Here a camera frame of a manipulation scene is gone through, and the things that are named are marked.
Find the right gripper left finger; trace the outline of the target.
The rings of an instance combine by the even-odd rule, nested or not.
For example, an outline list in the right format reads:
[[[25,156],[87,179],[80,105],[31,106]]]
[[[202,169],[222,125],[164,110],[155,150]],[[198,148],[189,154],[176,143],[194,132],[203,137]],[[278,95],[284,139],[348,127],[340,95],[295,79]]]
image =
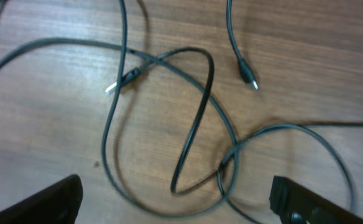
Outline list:
[[[0,212],[0,223],[74,224],[83,200],[83,186],[72,174]]]

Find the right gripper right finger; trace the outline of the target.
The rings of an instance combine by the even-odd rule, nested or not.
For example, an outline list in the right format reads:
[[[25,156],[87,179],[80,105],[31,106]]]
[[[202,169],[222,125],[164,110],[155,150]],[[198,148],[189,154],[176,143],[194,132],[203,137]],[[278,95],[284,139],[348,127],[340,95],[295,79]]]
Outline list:
[[[269,200],[283,224],[363,224],[362,218],[286,177],[273,177]]]

